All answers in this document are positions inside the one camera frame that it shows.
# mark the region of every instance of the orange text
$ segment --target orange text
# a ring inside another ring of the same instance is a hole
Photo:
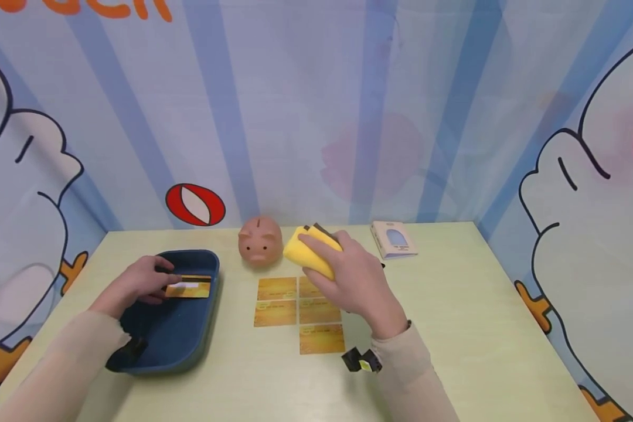
[[[25,9],[28,0],[0,0],[0,8],[7,13],[17,13]],[[60,15],[76,15],[80,13],[81,0],[42,0],[47,8],[52,12]],[[171,22],[171,11],[166,5],[165,0],[152,0],[155,2],[155,8],[159,15],[166,22]],[[124,19],[131,15],[131,8],[127,4],[105,5],[100,0],[86,0],[87,5],[94,12],[110,19]],[[148,9],[146,8],[146,0],[134,0],[134,9],[139,18],[148,19]]]

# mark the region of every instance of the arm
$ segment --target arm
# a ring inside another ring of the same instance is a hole
[[[394,421],[458,422],[417,328],[390,339],[373,338],[382,370],[378,382]]]
[[[91,382],[128,341],[116,319],[82,312],[62,329],[33,372],[2,405],[0,422],[74,420]]]
[[[51,343],[42,360],[0,408],[0,422],[63,422],[77,417],[91,382],[106,361],[129,342],[118,321],[135,301],[154,305],[161,290],[180,276],[156,272],[173,265],[143,257],[120,274],[88,311],[73,318]]]
[[[361,315],[370,325],[372,350],[382,364],[378,381],[394,421],[458,422],[429,351],[389,288],[380,261],[347,232],[335,237],[342,252],[311,236],[299,236],[329,263],[335,280],[310,268],[303,271],[330,302]]]

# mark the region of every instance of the white box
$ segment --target white box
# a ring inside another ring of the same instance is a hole
[[[373,222],[370,224],[370,231],[373,232],[382,259],[411,257],[417,254],[417,249],[403,223]]]

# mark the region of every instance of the hand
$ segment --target hand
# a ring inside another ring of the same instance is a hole
[[[173,264],[162,257],[145,256],[131,264],[103,290],[89,310],[119,319],[135,301],[159,305],[166,299],[162,287],[178,283],[179,275],[158,273],[161,267],[173,271]]]
[[[339,231],[334,236],[342,252],[312,236],[299,236],[300,241],[333,268],[335,281],[311,268],[302,269],[305,275],[335,306],[361,315],[373,330],[373,337],[387,339],[404,332],[408,319],[387,284],[379,259],[347,232]]]

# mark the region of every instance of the right hand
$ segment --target right hand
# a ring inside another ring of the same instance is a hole
[[[408,328],[408,319],[387,284],[379,259],[347,232],[339,231],[334,236],[342,246],[342,252],[312,236],[298,236],[333,268],[335,280],[331,281],[311,268],[302,269],[305,275],[335,306],[361,315],[373,330],[373,337],[386,339],[404,332]]]

